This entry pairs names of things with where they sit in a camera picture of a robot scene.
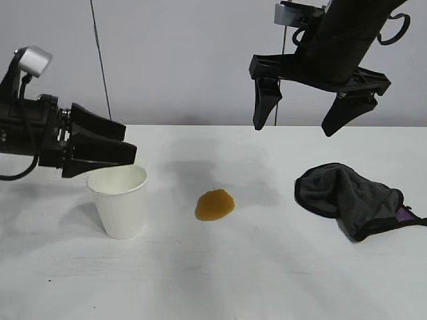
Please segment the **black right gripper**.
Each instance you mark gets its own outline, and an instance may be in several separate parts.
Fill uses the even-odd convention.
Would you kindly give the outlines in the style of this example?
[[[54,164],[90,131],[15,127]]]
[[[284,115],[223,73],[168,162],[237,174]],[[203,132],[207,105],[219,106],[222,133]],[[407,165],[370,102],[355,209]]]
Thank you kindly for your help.
[[[263,129],[282,99],[281,80],[333,93],[368,91],[383,95],[391,84],[387,76],[360,66],[372,43],[382,38],[381,28],[300,25],[292,34],[294,53],[254,55],[249,66],[255,84],[254,129]],[[377,104],[370,93],[337,94],[322,121],[323,132],[331,137],[355,118],[373,111]]]

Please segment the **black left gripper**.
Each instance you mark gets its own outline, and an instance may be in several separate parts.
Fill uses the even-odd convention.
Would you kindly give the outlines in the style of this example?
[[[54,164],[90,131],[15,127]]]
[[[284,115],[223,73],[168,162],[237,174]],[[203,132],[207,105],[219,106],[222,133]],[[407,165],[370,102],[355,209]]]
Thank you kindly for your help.
[[[60,141],[60,131],[66,128],[58,98],[42,95],[37,100],[24,100],[24,111],[29,119],[35,146],[32,146],[25,128],[19,102],[1,104],[1,152],[32,156],[39,154],[43,167],[62,167],[62,178],[72,178],[88,171],[106,167],[131,165],[137,147],[123,142],[126,126],[100,117],[77,103],[71,104],[71,121],[102,137],[72,135],[66,143]]]

